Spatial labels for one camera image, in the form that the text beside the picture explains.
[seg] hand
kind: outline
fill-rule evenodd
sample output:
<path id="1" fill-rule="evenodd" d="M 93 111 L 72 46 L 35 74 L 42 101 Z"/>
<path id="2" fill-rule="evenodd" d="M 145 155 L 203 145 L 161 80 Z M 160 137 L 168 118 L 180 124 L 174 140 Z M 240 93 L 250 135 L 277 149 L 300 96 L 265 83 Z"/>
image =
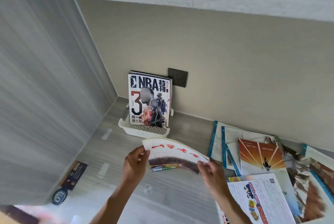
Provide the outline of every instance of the hand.
<path id="1" fill-rule="evenodd" d="M 150 151 L 145 151 L 144 146 L 135 148 L 127 155 L 123 165 L 123 183 L 133 189 L 137 187 L 145 175 L 149 156 Z"/>
<path id="2" fill-rule="evenodd" d="M 226 199 L 231 197 L 224 171 L 219 164 L 211 160 L 206 164 L 198 161 L 197 165 L 199 171 L 203 175 L 205 186 L 216 201 L 220 201 L 222 198 Z"/>

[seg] nba logo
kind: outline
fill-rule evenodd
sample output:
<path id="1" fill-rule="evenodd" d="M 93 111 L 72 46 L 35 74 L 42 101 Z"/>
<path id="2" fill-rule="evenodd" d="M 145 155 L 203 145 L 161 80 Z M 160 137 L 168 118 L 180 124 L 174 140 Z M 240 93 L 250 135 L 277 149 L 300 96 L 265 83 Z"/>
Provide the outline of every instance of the nba logo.
<path id="1" fill-rule="evenodd" d="M 137 81 L 136 81 L 136 76 L 135 75 L 133 75 L 133 76 L 131 76 L 131 88 L 136 88 L 137 87 Z"/>

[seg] gray cabinet door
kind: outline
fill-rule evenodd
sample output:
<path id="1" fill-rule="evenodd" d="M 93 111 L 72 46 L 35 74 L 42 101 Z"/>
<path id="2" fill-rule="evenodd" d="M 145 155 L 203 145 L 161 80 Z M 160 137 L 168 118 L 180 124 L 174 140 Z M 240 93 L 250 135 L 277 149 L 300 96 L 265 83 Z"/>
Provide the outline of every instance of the gray cabinet door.
<path id="1" fill-rule="evenodd" d="M 117 93 L 75 0 L 0 0 L 0 204 L 39 205 Z"/>

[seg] white plastic basket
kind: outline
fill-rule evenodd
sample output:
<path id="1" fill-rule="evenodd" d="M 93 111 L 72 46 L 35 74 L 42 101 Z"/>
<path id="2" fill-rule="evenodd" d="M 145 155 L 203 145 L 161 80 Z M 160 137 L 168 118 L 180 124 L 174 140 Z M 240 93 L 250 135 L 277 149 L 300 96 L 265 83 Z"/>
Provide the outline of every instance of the white plastic basket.
<path id="1" fill-rule="evenodd" d="M 174 110 L 171 109 L 170 116 L 173 116 Z M 118 121 L 118 126 L 123 128 L 127 134 L 143 137 L 143 138 L 166 138 L 169 134 L 169 128 L 160 128 L 156 126 L 147 125 L 131 125 L 129 114 L 125 121 L 120 119 Z"/>

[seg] pile of books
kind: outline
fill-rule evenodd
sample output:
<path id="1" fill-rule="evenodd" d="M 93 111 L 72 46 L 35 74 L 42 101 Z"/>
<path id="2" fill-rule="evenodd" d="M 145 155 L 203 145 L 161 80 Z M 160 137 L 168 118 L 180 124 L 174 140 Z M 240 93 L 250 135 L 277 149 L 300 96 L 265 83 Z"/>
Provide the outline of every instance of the pile of books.
<path id="1" fill-rule="evenodd" d="M 130 124 L 168 128 L 173 79 L 131 71 L 128 85 Z"/>
<path id="2" fill-rule="evenodd" d="M 257 206 L 257 202 L 251 194 L 256 189 L 244 187 L 248 193 L 249 216 L 253 223 L 266 223 L 264 216 L 274 216 L 273 209 L 278 211 L 285 208 L 282 222 L 278 221 L 279 216 L 276 215 L 275 223 L 329 223 L 334 218 L 334 160 L 310 146 L 303 145 L 303 149 L 302 153 L 297 154 L 283 146 L 276 136 L 242 130 L 216 121 L 208 156 L 222 163 L 224 168 L 235 170 L 237 176 L 228 178 L 228 182 L 244 181 L 258 186 L 265 202 L 261 209 L 253 207 Z M 229 184 L 229 187 L 231 192 L 238 191 L 235 199 L 240 206 L 247 205 L 247 200 L 240 198 L 244 193 L 240 186 L 234 185 L 232 188 Z M 277 188 L 282 191 L 285 200 L 273 196 Z M 218 211 L 221 223 L 228 223 L 219 207 Z"/>

